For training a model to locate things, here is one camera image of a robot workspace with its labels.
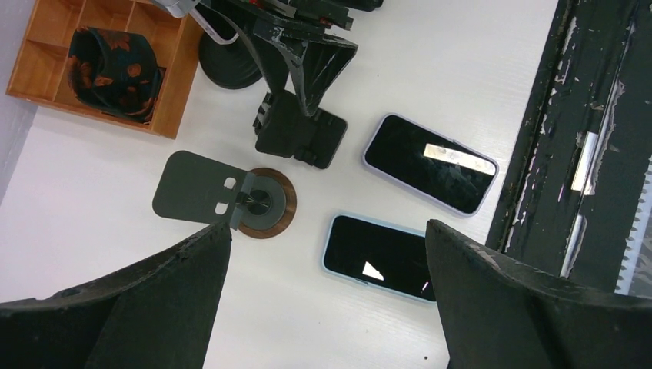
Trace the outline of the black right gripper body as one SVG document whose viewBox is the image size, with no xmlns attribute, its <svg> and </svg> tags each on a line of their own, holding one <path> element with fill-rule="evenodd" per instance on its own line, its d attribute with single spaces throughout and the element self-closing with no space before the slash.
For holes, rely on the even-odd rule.
<svg viewBox="0 0 652 369">
<path fill-rule="evenodd" d="M 383 5 L 370 1 L 200 1 L 201 10 L 212 11 L 230 25 L 251 31 L 258 24 L 300 32 L 323 32 L 332 27 L 350 30 L 350 10 L 372 12 Z"/>
</svg>

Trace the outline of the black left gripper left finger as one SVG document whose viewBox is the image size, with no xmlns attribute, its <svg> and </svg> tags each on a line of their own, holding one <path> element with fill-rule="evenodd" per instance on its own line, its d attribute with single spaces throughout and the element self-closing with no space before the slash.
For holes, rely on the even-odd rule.
<svg viewBox="0 0 652 369">
<path fill-rule="evenodd" d="M 2 304 L 1 366 L 202 367 L 231 240 L 212 224 L 102 278 Z"/>
</svg>

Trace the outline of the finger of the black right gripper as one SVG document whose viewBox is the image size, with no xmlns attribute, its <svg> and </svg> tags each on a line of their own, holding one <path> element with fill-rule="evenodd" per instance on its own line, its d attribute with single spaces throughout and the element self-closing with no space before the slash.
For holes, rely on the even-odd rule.
<svg viewBox="0 0 652 369">
<path fill-rule="evenodd" d="M 267 12 L 243 1 L 227 1 L 230 15 L 226 15 L 250 51 L 272 94 L 284 91 L 288 67 L 281 53 L 262 34 L 274 25 Z"/>
<path fill-rule="evenodd" d="M 303 115 L 317 113 L 322 98 L 358 51 L 344 38 L 325 35 L 318 40 L 281 37 L 274 43 L 284 59 Z"/>
</svg>

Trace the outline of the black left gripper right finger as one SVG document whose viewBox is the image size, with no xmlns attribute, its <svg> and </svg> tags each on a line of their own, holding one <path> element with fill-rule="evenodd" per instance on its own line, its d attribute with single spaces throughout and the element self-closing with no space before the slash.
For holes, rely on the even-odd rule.
<svg viewBox="0 0 652 369">
<path fill-rule="evenodd" d="M 451 368 L 649 368 L 651 302 L 514 260 L 439 220 L 425 247 Z"/>
</svg>

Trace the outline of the blue-case smartphone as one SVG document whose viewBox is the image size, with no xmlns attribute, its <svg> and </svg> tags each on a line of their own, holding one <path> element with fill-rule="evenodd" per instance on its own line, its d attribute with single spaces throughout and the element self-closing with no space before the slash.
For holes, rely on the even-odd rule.
<svg viewBox="0 0 652 369">
<path fill-rule="evenodd" d="M 357 214 L 330 223 L 321 263 L 326 272 L 424 303 L 436 302 L 423 231 Z"/>
</svg>

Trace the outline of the purple-case smartphone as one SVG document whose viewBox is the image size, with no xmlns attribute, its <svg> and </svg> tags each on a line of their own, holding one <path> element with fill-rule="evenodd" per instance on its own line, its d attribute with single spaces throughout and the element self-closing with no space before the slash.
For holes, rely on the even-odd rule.
<svg viewBox="0 0 652 369">
<path fill-rule="evenodd" d="M 362 161 L 381 177 L 464 217 L 478 212 L 499 172 L 494 159 L 396 113 L 381 119 Z"/>
</svg>

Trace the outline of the wooden-base grey phone stand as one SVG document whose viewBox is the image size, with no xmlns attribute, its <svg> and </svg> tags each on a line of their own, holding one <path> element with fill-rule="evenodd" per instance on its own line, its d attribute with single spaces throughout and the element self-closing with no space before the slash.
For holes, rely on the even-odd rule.
<svg viewBox="0 0 652 369">
<path fill-rule="evenodd" d="M 162 218 L 226 223 L 254 239 L 285 231 L 298 198 L 289 178 L 273 168 L 241 168 L 176 151 L 165 163 L 152 208 Z"/>
</svg>

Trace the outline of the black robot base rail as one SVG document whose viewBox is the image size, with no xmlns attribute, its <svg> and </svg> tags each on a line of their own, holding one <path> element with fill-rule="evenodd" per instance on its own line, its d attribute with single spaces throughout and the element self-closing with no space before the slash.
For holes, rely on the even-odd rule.
<svg viewBox="0 0 652 369">
<path fill-rule="evenodd" d="M 651 3 L 559 2 L 486 245 L 614 292 L 649 158 Z"/>
</svg>

